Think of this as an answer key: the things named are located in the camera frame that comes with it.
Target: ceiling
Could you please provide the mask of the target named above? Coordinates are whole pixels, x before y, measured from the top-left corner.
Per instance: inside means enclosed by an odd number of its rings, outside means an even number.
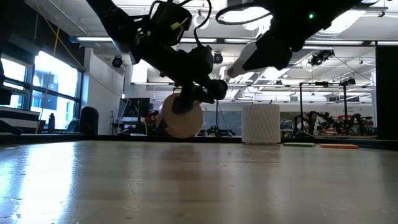
[[[84,0],[27,0],[34,9],[40,7],[44,11],[44,16],[54,24],[59,25],[65,32],[73,36],[107,36],[104,28],[95,13],[90,9]],[[129,15],[147,14],[148,6],[152,0],[114,0],[117,6],[121,6]],[[218,11],[225,7],[226,0],[211,0],[213,10]],[[187,4],[192,14],[197,14],[198,9],[203,7],[202,0],[194,0]],[[384,6],[384,1],[376,3],[378,7]],[[351,27],[334,37],[343,40],[398,40],[398,1],[386,1],[385,6],[389,9],[386,16],[379,18],[378,11],[368,11],[360,17]],[[184,34],[184,37],[193,37],[193,27]],[[246,30],[243,26],[224,26],[216,23],[214,17],[206,29],[200,29],[198,35],[204,37],[224,37],[224,38],[253,38],[257,34],[256,30]],[[97,43],[92,45],[95,54],[104,61],[112,60],[114,54],[118,54],[112,44]],[[195,44],[180,44],[178,49],[185,51],[196,47]],[[213,51],[223,54],[224,64],[215,65],[211,74],[212,78],[219,78],[220,68],[232,63],[242,51],[244,45],[213,44]],[[295,54],[294,68],[281,73],[278,80],[283,84],[298,84],[299,82],[309,82],[312,80],[332,81],[344,77],[355,76],[360,85],[369,83],[370,73],[375,69],[375,52],[373,47],[334,47],[336,57],[326,61],[313,71],[306,67],[305,63],[312,55],[311,50],[302,50]],[[241,80],[246,83],[272,83],[274,80],[267,80],[260,75]],[[150,72],[148,79],[150,82],[159,82],[160,77],[156,72]]]

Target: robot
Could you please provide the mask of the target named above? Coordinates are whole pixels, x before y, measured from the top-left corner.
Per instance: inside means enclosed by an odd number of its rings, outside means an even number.
[[[192,15],[184,5],[191,0],[174,3],[172,0],[155,1],[148,15],[128,16],[114,5],[112,0],[86,0],[104,25],[114,45],[122,53],[129,53],[132,64],[140,60],[169,77],[181,93],[167,97],[159,110],[165,130],[176,138],[196,135],[203,126],[200,103],[215,103],[226,96],[228,89],[223,80],[211,80],[214,58],[210,46],[200,43],[197,29],[211,15],[211,2],[206,19],[194,30],[197,45],[191,52],[174,50],[185,31],[189,30]],[[297,52],[305,41],[320,29],[327,29],[339,15],[350,10],[362,0],[252,0],[219,11],[216,20],[220,24],[236,25],[253,22],[272,15],[270,29],[256,41],[245,46],[241,55],[229,67],[227,74],[237,77],[246,72],[275,67],[287,67],[292,52]],[[158,4],[153,16],[154,6]],[[228,23],[222,15],[247,7],[263,7],[268,14],[244,22]]]

